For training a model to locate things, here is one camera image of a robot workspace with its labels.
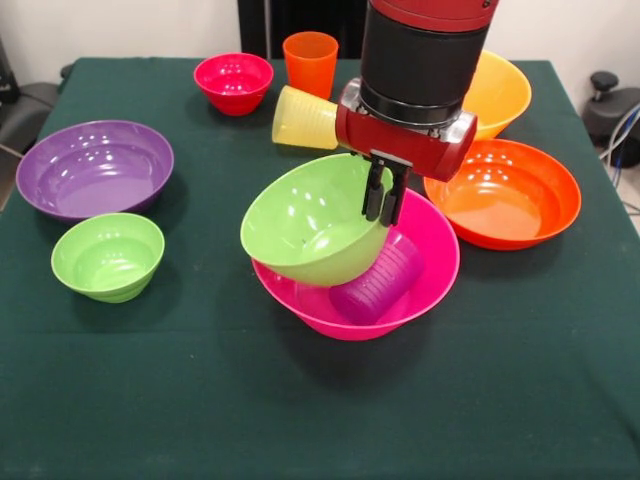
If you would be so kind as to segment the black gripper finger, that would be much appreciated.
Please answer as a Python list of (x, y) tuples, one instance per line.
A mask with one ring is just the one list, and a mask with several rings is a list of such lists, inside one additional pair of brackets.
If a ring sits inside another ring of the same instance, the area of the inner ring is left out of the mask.
[(388, 163), (386, 167), (392, 172), (393, 184), (385, 194), (379, 220), (383, 226), (391, 227), (398, 223), (411, 167), (401, 163)]
[(391, 222), (391, 198), (385, 193), (382, 176), (385, 171), (384, 161), (373, 157), (366, 180), (362, 214), (367, 221)]

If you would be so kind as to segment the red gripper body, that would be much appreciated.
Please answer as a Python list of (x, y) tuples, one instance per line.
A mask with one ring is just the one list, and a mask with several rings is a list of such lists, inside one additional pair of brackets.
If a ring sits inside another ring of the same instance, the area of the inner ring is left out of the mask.
[(458, 172), (476, 135), (474, 114), (463, 111), (441, 128), (401, 126), (372, 115), (360, 90), (361, 80), (353, 78), (340, 95), (335, 124), (340, 145), (366, 157), (388, 158), (438, 181), (448, 181)]

